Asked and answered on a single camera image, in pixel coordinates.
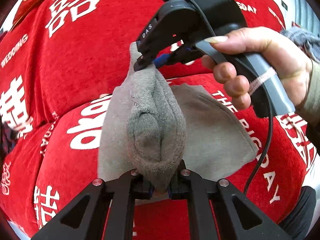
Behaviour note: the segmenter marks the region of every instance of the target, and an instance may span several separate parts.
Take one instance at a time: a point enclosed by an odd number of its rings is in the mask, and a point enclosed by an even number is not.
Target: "triangular cutout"
[[[237,196],[232,197],[232,202],[236,208],[238,217],[244,230],[249,230],[260,224],[262,220],[253,213]]]
[[[74,229],[79,228],[81,220],[83,218],[84,212],[89,203],[90,196],[84,196],[71,210],[68,214],[61,219],[61,223],[72,227]]]

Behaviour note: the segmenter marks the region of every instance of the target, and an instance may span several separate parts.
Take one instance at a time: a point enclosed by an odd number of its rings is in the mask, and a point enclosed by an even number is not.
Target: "garment sleeve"
[[[320,65],[312,61],[312,74],[307,99],[297,114],[307,122],[306,135],[316,148],[320,148]]]

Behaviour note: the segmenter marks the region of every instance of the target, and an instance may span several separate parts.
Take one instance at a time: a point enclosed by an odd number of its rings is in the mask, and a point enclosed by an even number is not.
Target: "red blanket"
[[[283,17],[272,0],[236,1],[249,26],[281,29]],[[129,44],[162,4],[45,0],[1,41],[0,114],[21,138],[4,162],[0,208],[29,236],[96,178],[103,121],[99,116],[110,97],[97,98],[112,93],[124,80]],[[212,74],[205,74],[208,71],[198,60],[163,67],[162,72],[166,78],[180,77],[171,84],[203,85],[236,114],[261,151],[267,121],[256,118],[252,109],[236,112],[222,86]],[[84,118],[97,119],[84,125]],[[271,148],[249,189],[249,198],[274,221],[295,206],[314,159],[305,127],[306,122],[294,114],[275,118]],[[245,165],[230,181],[242,190],[255,164],[256,160]],[[138,207],[134,231],[137,239],[185,239],[185,203]]]

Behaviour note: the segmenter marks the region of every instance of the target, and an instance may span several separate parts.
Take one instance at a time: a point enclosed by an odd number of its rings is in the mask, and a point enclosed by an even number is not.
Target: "white strap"
[[[269,68],[265,73],[263,73],[261,76],[257,77],[255,80],[253,80],[250,83],[250,87],[249,87],[249,95],[252,95],[259,86],[261,86],[265,81],[267,81],[270,77],[272,77],[273,75],[276,75],[277,72],[274,70],[274,68]]]

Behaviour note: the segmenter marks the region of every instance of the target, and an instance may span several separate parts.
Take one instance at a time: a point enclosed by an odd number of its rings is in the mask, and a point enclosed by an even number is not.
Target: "black cable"
[[[216,36],[216,34],[214,33],[207,17],[205,16],[204,12],[202,11],[202,9],[199,7],[199,5],[197,5],[196,1],[195,0],[185,0],[187,1],[188,3],[192,4],[196,10],[198,11],[198,13],[200,14],[200,16],[202,17],[205,25],[207,26],[209,32],[210,32],[210,35],[213,37],[213,36]],[[256,173],[258,172],[258,169],[260,168],[264,158],[266,157],[267,155],[267,152],[269,150],[269,147],[270,147],[270,144],[271,144],[271,139],[272,139],[272,132],[273,132],[273,116],[272,116],[272,112],[271,112],[271,102],[270,102],[270,98],[268,96],[268,92],[267,92],[267,89],[265,88],[264,85],[262,85],[263,87],[263,90],[265,92],[265,95],[266,95],[266,98],[267,98],[267,102],[268,102],[268,118],[269,118],[269,127],[268,127],[268,136],[267,136],[267,141],[266,141],[266,144],[263,148],[263,151],[261,153],[261,156],[256,164],[256,166],[254,167],[253,171],[251,172],[249,178],[247,179],[247,182],[244,186],[244,190],[243,190],[243,193],[244,195],[247,194],[248,192],[248,189],[249,189],[249,186],[250,186],[250,183],[252,182],[254,176],[256,175]]]

